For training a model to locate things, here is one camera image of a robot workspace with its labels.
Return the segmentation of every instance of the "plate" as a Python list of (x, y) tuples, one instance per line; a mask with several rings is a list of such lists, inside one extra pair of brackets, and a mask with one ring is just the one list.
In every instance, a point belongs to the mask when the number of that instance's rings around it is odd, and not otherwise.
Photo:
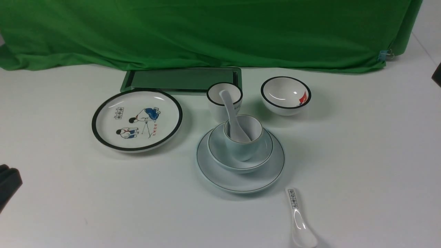
[(276, 137), (268, 133), (273, 140), (273, 153), (268, 162), (255, 172), (238, 174), (223, 169), (210, 156), (207, 149), (208, 132), (201, 139), (196, 151), (196, 164), (201, 174), (214, 186), (231, 193), (249, 194), (266, 189), (279, 179), (285, 164), (282, 145)]
[(93, 115), (92, 131), (102, 144), (135, 153), (166, 143), (181, 122), (182, 108), (171, 95), (136, 89), (105, 101)]
[(269, 133), (264, 130), (262, 142), (256, 154), (247, 161), (239, 161), (231, 156), (224, 140), (224, 123), (215, 127), (208, 137), (208, 152), (224, 169), (236, 173), (251, 173), (268, 161), (273, 151), (273, 141)]

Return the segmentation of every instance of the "white cup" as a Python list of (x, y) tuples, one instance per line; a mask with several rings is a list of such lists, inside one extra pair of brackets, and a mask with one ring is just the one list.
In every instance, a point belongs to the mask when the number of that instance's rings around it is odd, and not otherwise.
[(231, 83), (216, 83), (208, 88), (208, 108), (210, 109), (211, 115), (218, 123), (222, 123), (228, 120), (227, 109), (225, 108), (224, 102), (219, 96), (219, 92), (221, 92), (222, 90), (227, 90), (230, 93), (236, 114), (239, 112), (243, 98), (242, 90)]
[(259, 120), (249, 115), (238, 115), (237, 121), (251, 139), (250, 142), (237, 142), (230, 138), (230, 122), (224, 124), (224, 139), (231, 155), (239, 161), (247, 161), (252, 158), (263, 141), (263, 127)]

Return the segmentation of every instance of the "green backdrop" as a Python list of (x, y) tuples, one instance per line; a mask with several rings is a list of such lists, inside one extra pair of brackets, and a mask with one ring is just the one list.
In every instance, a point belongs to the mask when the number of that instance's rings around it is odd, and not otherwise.
[(361, 73), (402, 54), (422, 0), (2, 0), (0, 67), (255, 66)]

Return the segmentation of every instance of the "ceramic spoon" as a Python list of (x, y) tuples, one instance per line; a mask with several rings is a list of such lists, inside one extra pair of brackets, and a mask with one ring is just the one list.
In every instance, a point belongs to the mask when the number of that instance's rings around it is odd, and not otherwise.
[(294, 188), (285, 189), (292, 213), (292, 240), (302, 248), (317, 247), (317, 238), (308, 228), (299, 211), (299, 201)]
[(230, 138), (236, 142), (250, 142), (250, 138), (240, 127), (236, 118), (236, 112), (234, 111), (233, 100), (227, 90), (221, 90), (219, 96), (222, 98), (225, 107), (227, 108), (228, 118), (230, 121)]

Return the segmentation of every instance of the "cartoon figure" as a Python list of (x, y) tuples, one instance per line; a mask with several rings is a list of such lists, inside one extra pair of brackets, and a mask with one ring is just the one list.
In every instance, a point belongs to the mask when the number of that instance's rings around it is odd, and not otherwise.
[(129, 119), (130, 123), (134, 123), (137, 121), (153, 121), (156, 122), (161, 112), (159, 111), (159, 108), (146, 108), (143, 109), (139, 114), (137, 114), (135, 117), (132, 117)]
[(308, 100), (308, 96), (306, 95), (306, 91), (305, 91), (305, 94), (303, 94), (302, 98), (299, 99), (299, 101), (300, 101), (299, 105), (302, 105), (303, 103), (305, 103), (306, 100)]
[(138, 129), (139, 128), (122, 128), (122, 129), (118, 129), (116, 131), (116, 134), (120, 135), (125, 139), (132, 139), (132, 138), (136, 138), (137, 134), (139, 134)]
[(156, 127), (157, 125), (155, 124), (154, 125), (155, 127), (152, 129), (153, 132), (150, 132), (150, 129), (152, 127), (149, 128), (149, 124), (148, 123), (151, 122), (151, 121), (156, 122), (156, 120), (158, 119), (160, 114), (161, 114), (161, 112), (159, 111), (159, 108), (157, 108), (157, 107), (154, 107), (153, 109), (152, 108), (146, 108), (146, 109), (143, 109), (135, 117), (130, 118), (129, 119), (129, 123), (135, 123), (135, 122), (138, 122), (138, 121), (143, 121), (144, 122), (144, 128), (142, 129), (141, 134), (144, 134), (144, 130), (147, 127), (147, 131), (149, 132), (149, 138), (150, 138), (150, 137), (152, 137), (152, 134), (154, 132), (156, 132), (156, 130), (154, 130), (154, 129), (157, 128)]

